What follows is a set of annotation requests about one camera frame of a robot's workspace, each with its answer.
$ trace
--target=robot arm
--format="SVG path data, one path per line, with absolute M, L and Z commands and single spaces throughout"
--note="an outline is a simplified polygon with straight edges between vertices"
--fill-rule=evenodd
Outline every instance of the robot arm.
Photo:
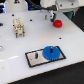
M 55 5 L 57 12 L 73 11 L 75 15 L 77 9 L 81 6 L 84 6 L 84 0 L 41 0 L 40 4 L 42 7 L 45 8 Z M 55 20 L 54 10 L 51 10 L 50 13 L 51 13 L 51 22 L 54 22 Z

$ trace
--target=blue gear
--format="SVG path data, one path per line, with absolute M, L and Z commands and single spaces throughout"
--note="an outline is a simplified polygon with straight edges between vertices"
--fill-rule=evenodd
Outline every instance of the blue gear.
M 53 47 L 53 52 L 51 53 L 50 50 L 53 46 L 47 46 L 43 49 L 43 56 L 45 59 L 50 61 L 55 61 L 60 57 L 60 50 L 56 47 Z

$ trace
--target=red button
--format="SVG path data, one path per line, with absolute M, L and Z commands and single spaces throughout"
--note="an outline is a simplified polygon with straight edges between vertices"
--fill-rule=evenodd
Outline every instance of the red button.
M 54 27 L 61 28 L 62 27 L 62 21 L 61 20 L 55 20 L 53 23 Z

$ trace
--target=cable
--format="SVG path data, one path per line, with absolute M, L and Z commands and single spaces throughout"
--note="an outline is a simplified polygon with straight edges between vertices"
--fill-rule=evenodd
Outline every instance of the cable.
M 38 5 L 36 5 L 35 3 L 33 3 L 31 0 L 27 0 L 30 4 L 34 5 L 35 7 L 37 7 L 38 9 L 44 9 L 44 10 L 57 10 L 56 6 L 51 6 L 51 7 L 47 7 L 47 8 L 44 8 L 44 7 L 40 7 Z

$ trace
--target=metal part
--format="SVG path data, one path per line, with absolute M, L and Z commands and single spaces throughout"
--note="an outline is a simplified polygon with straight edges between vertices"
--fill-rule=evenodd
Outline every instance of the metal part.
M 22 22 L 21 18 L 18 19 L 14 19 L 14 29 L 15 29 L 15 33 L 16 33 L 16 38 L 18 36 L 23 36 L 24 37 L 24 24 Z

